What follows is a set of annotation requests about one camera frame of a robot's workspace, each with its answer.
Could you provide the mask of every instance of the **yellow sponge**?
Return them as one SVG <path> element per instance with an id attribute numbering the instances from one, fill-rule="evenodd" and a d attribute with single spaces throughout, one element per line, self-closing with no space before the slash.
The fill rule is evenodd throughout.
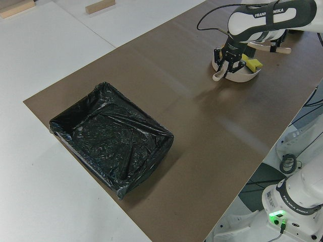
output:
<path id="1" fill-rule="evenodd" d="M 257 59 L 249 59 L 248 56 L 245 54 L 242 54 L 242 59 L 246 62 L 246 66 L 253 72 L 255 73 L 257 71 L 257 68 L 262 67 L 262 63 L 258 61 Z"/>

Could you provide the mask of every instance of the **black trash bag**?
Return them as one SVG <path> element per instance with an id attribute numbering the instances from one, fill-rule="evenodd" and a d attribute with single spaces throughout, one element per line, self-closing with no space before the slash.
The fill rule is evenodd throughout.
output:
<path id="1" fill-rule="evenodd" d="M 49 130 L 120 200 L 151 175 L 174 139 L 109 83 L 50 120 Z"/>

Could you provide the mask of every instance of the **wooden block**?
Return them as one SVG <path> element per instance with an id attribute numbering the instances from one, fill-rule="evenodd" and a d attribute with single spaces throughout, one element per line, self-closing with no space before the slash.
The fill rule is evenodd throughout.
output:
<path id="1" fill-rule="evenodd" d="M 88 14 L 93 14 L 97 11 L 100 11 L 102 9 L 110 7 L 114 4 L 116 4 L 116 0 L 102 0 L 100 2 L 97 2 L 95 4 L 91 4 L 87 7 L 85 7 L 85 10 Z"/>
<path id="2" fill-rule="evenodd" d="M 20 13 L 26 9 L 29 9 L 31 7 L 35 6 L 35 3 L 33 0 L 24 0 L 20 3 L 13 4 L 7 8 L 0 10 L 0 16 L 3 18 L 7 18 L 11 15 Z"/>

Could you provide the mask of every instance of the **white floor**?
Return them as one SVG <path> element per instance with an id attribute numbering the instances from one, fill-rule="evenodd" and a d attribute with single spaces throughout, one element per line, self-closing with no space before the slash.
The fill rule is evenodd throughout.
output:
<path id="1" fill-rule="evenodd" d="M 86 14 L 94 2 L 39 0 L 0 19 L 0 241 L 150 241 L 23 100 L 203 1 Z"/>

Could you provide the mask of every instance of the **green light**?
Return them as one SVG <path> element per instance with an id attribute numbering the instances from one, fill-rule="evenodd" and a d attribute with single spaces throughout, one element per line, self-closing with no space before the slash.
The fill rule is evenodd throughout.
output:
<path id="1" fill-rule="evenodd" d="M 279 215 L 279 214 L 284 215 L 285 213 L 286 213 L 286 212 L 285 212 L 284 210 L 279 210 L 279 211 L 277 211 L 277 212 L 270 213 L 270 214 L 269 214 L 269 217 L 275 217 L 275 216 L 277 216 L 277 215 Z"/>

